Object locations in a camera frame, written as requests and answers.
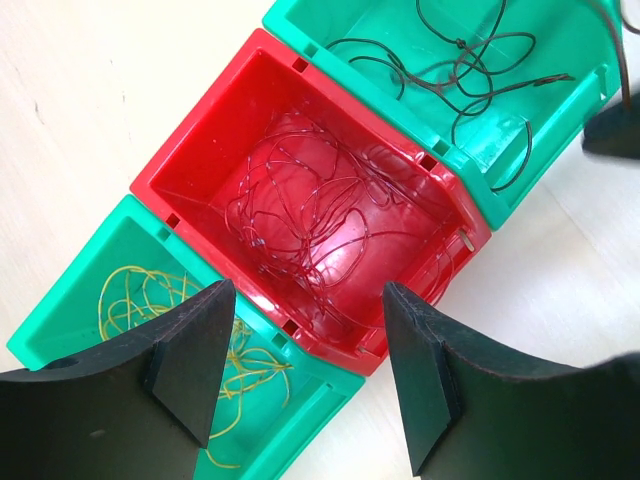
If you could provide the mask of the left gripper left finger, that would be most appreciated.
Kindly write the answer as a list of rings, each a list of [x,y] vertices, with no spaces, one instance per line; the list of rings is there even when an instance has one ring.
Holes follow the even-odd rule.
[[[228,280],[104,343],[1,376],[5,479],[190,479],[207,446],[236,292]]]

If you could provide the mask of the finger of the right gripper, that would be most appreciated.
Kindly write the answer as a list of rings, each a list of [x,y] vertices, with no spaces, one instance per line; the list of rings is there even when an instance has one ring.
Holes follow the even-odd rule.
[[[620,100],[587,121],[582,150],[587,154],[639,160],[639,93],[630,97],[631,108]]]

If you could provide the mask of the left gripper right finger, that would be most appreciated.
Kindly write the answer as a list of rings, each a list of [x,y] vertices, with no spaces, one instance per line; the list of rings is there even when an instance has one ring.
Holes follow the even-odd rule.
[[[638,477],[637,353],[576,368],[501,344],[398,283],[383,304],[415,477]]]

